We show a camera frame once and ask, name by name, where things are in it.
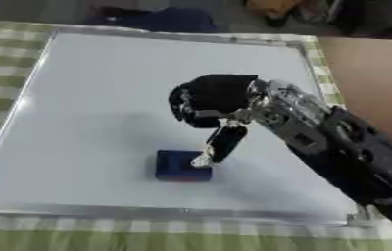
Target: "mechanical hand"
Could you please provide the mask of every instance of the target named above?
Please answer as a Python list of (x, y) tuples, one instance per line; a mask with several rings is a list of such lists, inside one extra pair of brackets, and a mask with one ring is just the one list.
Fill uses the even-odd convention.
[(392, 220), (392, 143), (349, 112), (256, 75), (201, 76), (177, 87), (169, 101), (178, 120), (218, 128), (193, 166), (222, 161), (246, 135), (244, 125), (256, 121), (318, 175)]

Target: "aluminum frame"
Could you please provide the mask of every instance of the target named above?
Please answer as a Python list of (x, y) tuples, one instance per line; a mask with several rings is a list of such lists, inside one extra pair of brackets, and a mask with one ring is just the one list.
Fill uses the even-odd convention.
[[(232, 43), (249, 44), (261, 46), (289, 47), (299, 50), (304, 58), (304, 63), (308, 69), (310, 77), (316, 84), (318, 96), (323, 99), (319, 88), (318, 77), (313, 69), (311, 60), (307, 57), (307, 49), (301, 41), (279, 41), (279, 40), (255, 40), (226, 38), (212, 35), (189, 35), (189, 34), (166, 34), (135, 31), (120, 31), (111, 29), (96, 29), (76, 27), (56, 27), (51, 32), (48, 40), (42, 49), (39, 59), (35, 63), (24, 87), (22, 88), (17, 100), (24, 95), (25, 91), (32, 83), (35, 74), (42, 68), (51, 51), (51, 44), (58, 34), (88, 34), (105, 36), (123, 36), (146, 39), (165, 39), (192, 42), (209, 43)], [(15, 102), (9, 111), (6, 121), (0, 127), (0, 139), (11, 118), (15, 115), (18, 102)], [(0, 203), (0, 215), (37, 215), (37, 216), (71, 216), (71, 217), (100, 217), (100, 218), (123, 218), (123, 219), (173, 219), (173, 220), (197, 220), (206, 218), (216, 218), (224, 220), (251, 220), (278, 222), (284, 224), (313, 224), (324, 226), (366, 226), (371, 219), (371, 213), (367, 208), (358, 207), (359, 212), (355, 215), (347, 215), (347, 221), (324, 220), (323, 218), (289, 212), (267, 212), (267, 211), (234, 211), (234, 210), (212, 210), (212, 209), (190, 209), (190, 208), (152, 208), (152, 207), (120, 207), (120, 206), (89, 206), (89, 205), (57, 205), (57, 204), (34, 204), (34, 203)]]

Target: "small blue box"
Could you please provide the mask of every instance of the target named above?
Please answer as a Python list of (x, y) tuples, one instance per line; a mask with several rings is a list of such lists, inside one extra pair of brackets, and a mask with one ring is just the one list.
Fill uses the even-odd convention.
[(196, 169), (190, 162), (202, 152), (165, 151), (157, 153), (157, 169), (155, 177), (165, 181), (209, 181), (212, 168)]

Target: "green checkered tablecloth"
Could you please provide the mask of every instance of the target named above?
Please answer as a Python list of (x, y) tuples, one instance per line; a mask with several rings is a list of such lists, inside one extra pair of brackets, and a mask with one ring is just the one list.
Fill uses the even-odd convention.
[[(0, 125), (55, 26), (0, 22)], [(273, 34), (219, 36), (279, 42), (301, 40), (308, 48), (307, 55), (314, 64), (326, 101), (342, 104), (315, 37)], [(374, 225), (360, 228), (214, 220), (152, 222), (0, 216), (0, 250), (392, 250), (392, 224), (377, 220)]]

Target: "whiteboard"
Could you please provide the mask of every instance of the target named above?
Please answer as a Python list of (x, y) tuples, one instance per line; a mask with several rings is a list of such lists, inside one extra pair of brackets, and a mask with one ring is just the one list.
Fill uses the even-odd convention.
[(343, 221), (355, 204), (259, 125), (210, 182), (153, 177), (162, 150), (212, 133), (178, 122), (168, 96), (207, 74), (281, 79), (319, 95), (298, 49), (58, 33), (0, 136), (0, 203), (293, 212)]

